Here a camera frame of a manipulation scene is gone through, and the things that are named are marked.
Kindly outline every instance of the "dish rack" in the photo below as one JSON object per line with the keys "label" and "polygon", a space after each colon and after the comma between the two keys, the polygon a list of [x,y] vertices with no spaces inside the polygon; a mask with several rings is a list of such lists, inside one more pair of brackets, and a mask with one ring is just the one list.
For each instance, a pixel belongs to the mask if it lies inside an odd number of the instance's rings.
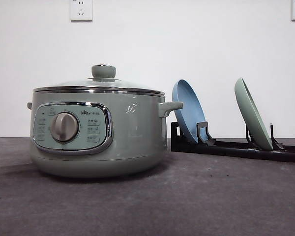
{"label": "dish rack", "polygon": [[[183,135],[178,122],[172,122],[172,138],[171,138],[171,151],[234,156],[250,159],[262,159],[271,161],[285,161],[295,162],[295,146],[283,145],[279,143],[273,135],[273,125],[271,123],[271,140],[273,150],[268,151],[261,149],[251,136],[248,127],[246,126],[246,140],[247,142],[227,142],[217,141],[213,139],[208,132],[208,122],[199,122],[197,126],[198,144],[191,144]],[[203,140],[200,136],[200,129],[206,129],[208,140]]]}

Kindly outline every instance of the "silver dial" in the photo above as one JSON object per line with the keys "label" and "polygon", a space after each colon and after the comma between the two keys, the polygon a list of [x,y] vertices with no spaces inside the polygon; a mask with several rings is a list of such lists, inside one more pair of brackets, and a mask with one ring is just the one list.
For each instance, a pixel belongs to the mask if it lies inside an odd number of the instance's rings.
{"label": "silver dial", "polygon": [[63,112],[55,115],[50,132],[55,140],[67,142],[77,135],[78,128],[77,119],[72,114]]}

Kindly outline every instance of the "control panel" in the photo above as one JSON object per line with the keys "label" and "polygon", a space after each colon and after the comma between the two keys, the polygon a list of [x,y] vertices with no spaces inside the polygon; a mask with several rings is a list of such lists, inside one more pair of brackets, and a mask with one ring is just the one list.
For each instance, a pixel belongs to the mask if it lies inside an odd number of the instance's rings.
{"label": "control panel", "polygon": [[112,141],[111,115],[97,103],[43,104],[36,111],[33,139],[43,150],[96,153]]}

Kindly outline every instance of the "pot lid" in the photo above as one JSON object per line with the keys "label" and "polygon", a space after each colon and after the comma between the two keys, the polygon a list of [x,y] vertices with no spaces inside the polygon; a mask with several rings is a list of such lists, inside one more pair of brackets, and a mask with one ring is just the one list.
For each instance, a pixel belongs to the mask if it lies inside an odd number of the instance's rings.
{"label": "pot lid", "polygon": [[152,88],[115,78],[116,68],[111,65],[94,65],[92,66],[93,78],[85,80],[76,80],[57,84],[50,87],[35,88],[34,92],[42,91],[61,91],[70,92],[79,90],[109,90],[109,91],[124,91],[124,92],[138,92],[144,94],[158,94],[164,95],[164,92],[153,90]]}

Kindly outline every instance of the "chrome trim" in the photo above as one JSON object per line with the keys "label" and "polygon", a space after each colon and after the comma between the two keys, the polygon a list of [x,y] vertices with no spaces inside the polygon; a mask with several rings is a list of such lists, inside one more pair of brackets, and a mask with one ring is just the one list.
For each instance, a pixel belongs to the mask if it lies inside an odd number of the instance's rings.
{"label": "chrome trim", "polygon": [[94,66],[110,66],[110,67],[113,67],[112,65],[107,65],[107,64],[98,64],[98,65],[94,65]]}
{"label": "chrome trim", "polygon": [[160,94],[164,95],[164,92],[144,89],[144,88],[116,88],[116,87],[87,87],[87,86],[56,86],[56,87],[42,87],[42,88],[35,88],[33,92],[41,92],[41,91],[71,91],[71,90],[93,90],[93,91],[115,91],[115,92],[140,92],[140,93],[152,93],[152,94]]}
{"label": "chrome trim", "polygon": [[113,94],[130,94],[130,95],[146,95],[146,96],[156,96],[164,97],[164,93],[156,94],[150,92],[134,92],[134,91],[116,91],[116,90],[97,90],[97,89],[71,89],[71,90],[44,90],[36,91],[35,93],[113,93]]}
{"label": "chrome trim", "polygon": [[[79,106],[94,106],[102,109],[105,116],[105,122],[106,122],[106,137],[105,140],[99,144],[96,147],[91,147],[87,149],[71,149],[71,150],[60,150],[60,149],[52,149],[47,148],[39,145],[35,140],[35,134],[34,134],[34,128],[35,128],[35,121],[36,121],[36,115],[37,111],[40,107],[43,106],[50,106],[50,105],[79,105]],[[96,154],[99,152],[104,151],[106,148],[109,147],[109,145],[112,143],[114,139],[114,132],[113,132],[113,121],[112,121],[112,115],[108,108],[100,103],[91,103],[91,102],[50,102],[50,103],[44,103],[41,104],[35,111],[35,118],[34,118],[34,124],[33,124],[33,137],[32,141],[36,144],[36,146],[45,152],[49,152],[51,154],[61,154],[61,155],[88,155],[88,154]]]}

